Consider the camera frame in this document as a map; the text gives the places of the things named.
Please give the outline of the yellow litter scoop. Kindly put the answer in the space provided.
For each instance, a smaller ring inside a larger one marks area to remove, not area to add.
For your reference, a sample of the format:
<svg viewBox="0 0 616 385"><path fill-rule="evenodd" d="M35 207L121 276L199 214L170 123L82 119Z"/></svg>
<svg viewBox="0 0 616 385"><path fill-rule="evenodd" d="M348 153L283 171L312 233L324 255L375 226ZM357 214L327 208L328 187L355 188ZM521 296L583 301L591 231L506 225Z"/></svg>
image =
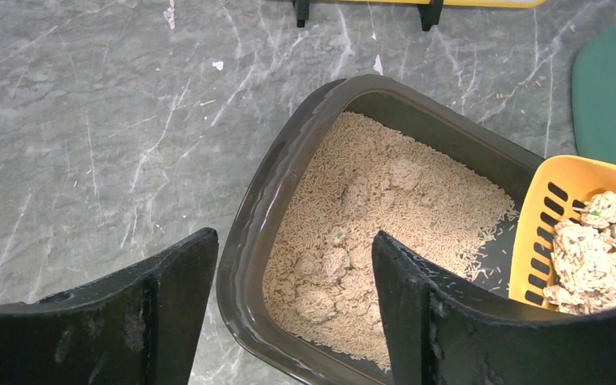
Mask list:
<svg viewBox="0 0 616 385"><path fill-rule="evenodd" d="M521 208L513 245L509 298L552 310L543 289L555 283L551 261L554 226L578 221L579 210L597 193L616 193L616 164L560 155L537 168Z"/></svg>

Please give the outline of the dark grey litter box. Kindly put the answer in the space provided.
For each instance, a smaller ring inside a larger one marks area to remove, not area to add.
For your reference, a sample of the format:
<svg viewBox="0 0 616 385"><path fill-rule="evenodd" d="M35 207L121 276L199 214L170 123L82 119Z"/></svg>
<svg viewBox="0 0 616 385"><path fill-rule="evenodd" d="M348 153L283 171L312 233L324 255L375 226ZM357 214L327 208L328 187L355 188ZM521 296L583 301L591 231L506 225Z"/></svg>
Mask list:
<svg viewBox="0 0 616 385"><path fill-rule="evenodd" d="M288 120L257 170L217 275L225 325L306 384L390 384L371 262L384 230L473 278L501 268L542 158L381 75L334 81Z"/></svg>

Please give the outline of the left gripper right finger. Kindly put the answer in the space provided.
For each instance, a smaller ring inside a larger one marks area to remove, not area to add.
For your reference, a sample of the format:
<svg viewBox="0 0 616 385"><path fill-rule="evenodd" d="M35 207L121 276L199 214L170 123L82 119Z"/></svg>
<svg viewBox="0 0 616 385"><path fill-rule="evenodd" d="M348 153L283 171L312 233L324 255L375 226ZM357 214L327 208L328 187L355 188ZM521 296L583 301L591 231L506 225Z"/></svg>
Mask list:
<svg viewBox="0 0 616 385"><path fill-rule="evenodd" d="M493 294L385 232L372 262L397 384L616 384L616 308L573 316Z"/></svg>

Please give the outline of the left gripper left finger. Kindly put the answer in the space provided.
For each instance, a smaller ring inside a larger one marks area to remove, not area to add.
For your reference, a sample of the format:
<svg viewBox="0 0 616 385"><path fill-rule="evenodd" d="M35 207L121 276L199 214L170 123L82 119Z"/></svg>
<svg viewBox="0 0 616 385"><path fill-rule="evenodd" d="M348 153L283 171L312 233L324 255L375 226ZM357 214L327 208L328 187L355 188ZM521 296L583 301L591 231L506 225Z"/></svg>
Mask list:
<svg viewBox="0 0 616 385"><path fill-rule="evenodd" d="M186 384L217 255L203 228L93 282L0 305L0 384Z"/></svg>

